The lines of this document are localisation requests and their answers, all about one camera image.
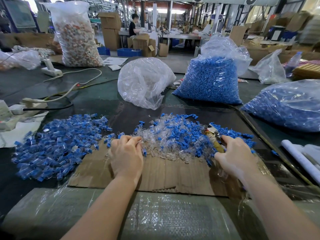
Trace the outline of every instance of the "worker in black shirt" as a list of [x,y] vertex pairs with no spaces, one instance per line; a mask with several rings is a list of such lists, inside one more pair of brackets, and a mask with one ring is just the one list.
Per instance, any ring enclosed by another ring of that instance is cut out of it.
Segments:
[[134,13],[131,15],[131,17],[132,17],[132,21],[129,25],[129,36],[130,37],[133,35],[137,35],[137,33],[140,32],[140,29],[136,29],[136,24],[135,24],[138,22],[139,16],[136,13]]

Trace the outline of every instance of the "roll of paper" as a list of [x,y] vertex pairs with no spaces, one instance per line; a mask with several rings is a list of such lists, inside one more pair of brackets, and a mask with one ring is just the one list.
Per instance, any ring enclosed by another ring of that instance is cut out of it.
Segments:
[[300,163],[309,175],[320,184],[320,171],[299,152],[289,140],[283,140],[281,145]]

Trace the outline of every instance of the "forearm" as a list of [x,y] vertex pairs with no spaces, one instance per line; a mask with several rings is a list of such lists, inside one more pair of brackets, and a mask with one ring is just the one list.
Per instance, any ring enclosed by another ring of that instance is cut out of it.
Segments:
[[116,239],[134,190],[132,180],[116,177],[62,240]]
[[320,239],[319,228],[262,173],[240,180],[258,209],[269,239]]

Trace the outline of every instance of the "pile of blue plastic pieces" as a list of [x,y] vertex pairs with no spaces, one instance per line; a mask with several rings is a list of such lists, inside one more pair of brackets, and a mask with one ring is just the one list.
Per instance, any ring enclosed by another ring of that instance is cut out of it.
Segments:
[[[97,114],[76,114],[68,119],[55,119],[46,124],[42,132],[27,133],[23,143],[16,141],[11,161],[17,164],[17,175],[38,181],[52,177],[61,180],[87,153],[99,149],[102,130],[112,131],[105,116],[96,117]],[[104,142],[110,145],[113,137],[114,133],[108,135]]]
[[302,132],[320,132],[320,81],[274,84],[242,109],[276,125]]
[[233,59],[224,57],[192,59],[183,82],[172,94],[186,99],[242,104],[237,67]]
[[[144,156],[151,154],[153,157],[159,156],[172,161],[180,158],[186,164],[199,158],[200,161],[206,161],[211,166],[217,150],[209,138],[203,134],[205,127],[199,121],[193,122],[188,118],[197,119],[198,116],[163,113],[159,119],[150,121],[149,128],[144,128],[145,123],[140,121],[134,130],[134,135],[142,137]],[[256,144],[252,141],[253,135],[242,134],[213,123],[210,125],[215,127],[220,135],[242,138],[250,148]]]

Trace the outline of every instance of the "human hand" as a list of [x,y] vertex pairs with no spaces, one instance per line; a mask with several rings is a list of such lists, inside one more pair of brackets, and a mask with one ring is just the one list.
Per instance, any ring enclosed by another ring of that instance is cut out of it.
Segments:
[[257,160],[251,153],[249,146],[240,138],[221,136],[226,142],[225,153],[215,153],[214,158],[228,174],[242,179],[247,173],[259,173]]
[[142,174],[141,137],[123,135],[111,143],[111,167],[115,177],[125,177],[137,186]]

